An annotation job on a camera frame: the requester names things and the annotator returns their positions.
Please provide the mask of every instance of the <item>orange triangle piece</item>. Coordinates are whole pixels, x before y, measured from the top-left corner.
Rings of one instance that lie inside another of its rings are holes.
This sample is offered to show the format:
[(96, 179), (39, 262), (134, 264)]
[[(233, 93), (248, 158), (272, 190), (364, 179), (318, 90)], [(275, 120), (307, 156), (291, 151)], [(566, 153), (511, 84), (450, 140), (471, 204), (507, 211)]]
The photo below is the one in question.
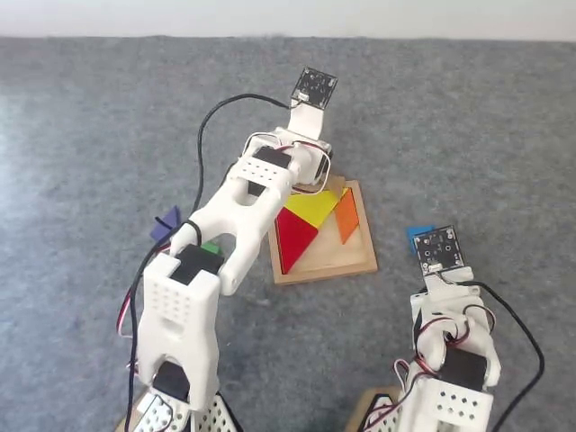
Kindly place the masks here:
[(276, 235), (278, 237), (280, 265), (283, 275), (286, 275), (308, 245), (316, 238), (318, 230), (306, 220), (282, 208), (276, 218)]
[(352, 189), (347, 189), (344, 196), (334, 209), (340, 240), (344, 245), (358, 226), (358, 213)]

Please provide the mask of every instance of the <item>purple block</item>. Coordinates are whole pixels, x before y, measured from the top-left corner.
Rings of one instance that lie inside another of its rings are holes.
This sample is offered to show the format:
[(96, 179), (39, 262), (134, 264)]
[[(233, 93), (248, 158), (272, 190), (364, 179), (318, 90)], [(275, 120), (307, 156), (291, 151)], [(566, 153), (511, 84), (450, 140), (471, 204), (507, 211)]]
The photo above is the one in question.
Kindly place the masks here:
[(154, 241), (159, 241), (162, 239), (173, 227), (180, 225), (180, 209), (177, 205), (172, 207), (168, 213), (164, 215), (161, 219), (168, 227), (164, 226), (160, 222), (156, 222), (154, 229), (150, 232), (150, 236)]

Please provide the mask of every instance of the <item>red triangle piece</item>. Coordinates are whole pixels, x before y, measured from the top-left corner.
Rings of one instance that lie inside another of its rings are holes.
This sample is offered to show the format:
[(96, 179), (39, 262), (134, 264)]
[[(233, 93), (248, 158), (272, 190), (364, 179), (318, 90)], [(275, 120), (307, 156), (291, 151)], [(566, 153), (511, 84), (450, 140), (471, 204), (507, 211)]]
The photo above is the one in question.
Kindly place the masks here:
[(306, 220), (282, 208), (276, 218), (278, 252), (282, 273), (286, 275), (318, 234)]

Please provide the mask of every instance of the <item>gray carpet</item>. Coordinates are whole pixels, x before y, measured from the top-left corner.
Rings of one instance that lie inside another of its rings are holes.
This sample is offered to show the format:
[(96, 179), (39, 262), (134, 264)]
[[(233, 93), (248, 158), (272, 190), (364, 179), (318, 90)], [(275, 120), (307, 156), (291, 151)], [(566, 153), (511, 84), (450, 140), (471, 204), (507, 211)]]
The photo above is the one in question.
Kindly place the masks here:
[[(323, 138), (360, 180), (380, 271), (274, 286), (267, 244), (218, 316), (221, 388), (246, 431), (337, 431), (410, 355), (422, 285), (405, 227), (455, 223), (478, 278), (547, 355), (506, 431), (576, 428), (576, 45), (447, 40), (0, 40), (0, 424), (108, 431), (125, 410), (114, 334), (153, 217), (189, 212), (194, 137), (220, 99), (287, 100), (302, 65), (337, 75)], [(206, 196), (265, 103), (222, 110)], [(536, 370), (509, 315), (492, 422)]]

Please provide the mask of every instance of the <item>yellow triangle piece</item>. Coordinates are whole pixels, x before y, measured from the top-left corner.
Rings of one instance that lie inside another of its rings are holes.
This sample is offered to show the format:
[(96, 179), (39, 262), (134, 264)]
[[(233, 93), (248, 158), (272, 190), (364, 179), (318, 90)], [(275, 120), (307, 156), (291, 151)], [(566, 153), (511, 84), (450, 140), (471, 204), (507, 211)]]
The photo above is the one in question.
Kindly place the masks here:
[(324, 191), (315, 195), (290, 195), (284, 207), (318, 229), (337, 203), (338, 198), (331, 191)]

